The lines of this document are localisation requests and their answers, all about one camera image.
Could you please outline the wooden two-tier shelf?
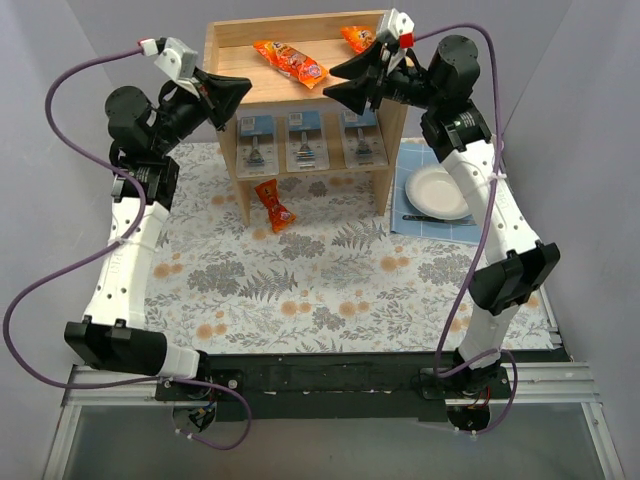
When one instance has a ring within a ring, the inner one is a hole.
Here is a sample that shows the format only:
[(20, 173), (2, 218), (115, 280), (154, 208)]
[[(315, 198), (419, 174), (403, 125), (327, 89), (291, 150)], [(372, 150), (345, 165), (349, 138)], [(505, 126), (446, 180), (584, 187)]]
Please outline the wooden two-tier shelf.
[[(383, 11), (356, 11), (213, 22), (207, 27), (204, 69), (208, 73), (246, 77), (252, 88), (236, 114), (218, 135), (221, 152), (237, 198), (243, 223), (250, 222), (251, 182), (312, 174), (368, 172), (373, 180), (375, 208), (384, 214), (407, 109), (382, 102), (377, 113), (379, 133), (372, 148), (384, 161), (353, 160), (361, 132), (344, 132), (341, 105), (324, 96), (326, 87), (337, 84), (327, 76), (308, 88), (278, 72), (255, 49), (260, 40), (281, 41), (331, 68), (349, 60), (354, 52), (341, 35), (344, 26), (377, 27)], [(266, 114), (274, 121), (273, 161), (277, 171), (240, 174), (241, 161), (256, 153), (262, 141), (256, 135), (240, 137), (245, 119)]]

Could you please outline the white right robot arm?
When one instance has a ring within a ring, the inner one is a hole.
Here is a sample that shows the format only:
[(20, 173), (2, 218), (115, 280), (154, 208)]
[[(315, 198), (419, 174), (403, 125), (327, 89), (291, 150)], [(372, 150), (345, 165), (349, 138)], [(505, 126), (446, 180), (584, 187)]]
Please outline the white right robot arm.
[(412, 40), (403, 35), (375, 41), (332, 67), (330, 74), (340, 82), (323, 93), (356, 114), (378, 109), (383, 100), (424, 111), (423, 137), (481, 229), (460, 290), (473, 301), (468, 329), (451, 369), (436, 363), (430, 375), (446, 389), (471, 398), (497, 378), (509, 324), (557, 265), (560, 251), (527, 223), (500, 170), (502, 129), (490, 128), (471, 99), (480, 75), (474, 42), (449, 35), (423, 67), (410, 47)]

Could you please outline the orange razor pack long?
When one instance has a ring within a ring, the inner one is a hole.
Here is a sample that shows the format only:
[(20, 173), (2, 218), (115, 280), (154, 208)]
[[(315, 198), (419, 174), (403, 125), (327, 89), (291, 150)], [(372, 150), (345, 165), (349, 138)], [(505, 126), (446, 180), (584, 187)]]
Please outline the orange razor pack long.
[(356, 54), (363, 53), (376, 40), (375, 31), (368, 26), (344, 26), (340, 33)]

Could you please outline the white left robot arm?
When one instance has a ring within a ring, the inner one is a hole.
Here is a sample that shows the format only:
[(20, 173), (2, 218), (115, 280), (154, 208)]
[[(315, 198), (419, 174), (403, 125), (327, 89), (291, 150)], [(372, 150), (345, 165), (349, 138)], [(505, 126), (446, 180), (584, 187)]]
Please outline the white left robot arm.
[(199, 366), (198, 351), (146, 330), (146, 283), (178, 181), (179, 166), (170, 152), (205, 122), (224, 129), (252, 84), (196, 70), (192, 86), (186, 90), (167, 81), (156, 103), (134, 86), (120, 87), (106, 99), (110, 161), (144, 191), (115, 177), (109, 241), (116, 249), (103, 261), (82, 320), (66, 325), (64, 339), (94, 369), (178, 378), (180, 390), (200, 400), (211, 392), (213, 377)]

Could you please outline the blue razor blister pack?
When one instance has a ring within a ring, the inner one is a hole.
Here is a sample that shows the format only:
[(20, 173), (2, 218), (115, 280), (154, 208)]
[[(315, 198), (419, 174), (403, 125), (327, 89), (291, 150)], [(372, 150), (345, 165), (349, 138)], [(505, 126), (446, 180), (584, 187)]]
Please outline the blue razor blister pack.
[(345, 165), (348, 169), (384, 167), (388, 158), (377, 116), (366, 110), (358, 115), (343, 110), (339, 115)]
[(288, 172), (329, 169), (324, 121), (319, 111), (290, 112), (286, 117), (285, 133)]
[(239, 178), (279, 174), (277, 128), (271, 115), (238, 120), (236, 174)]

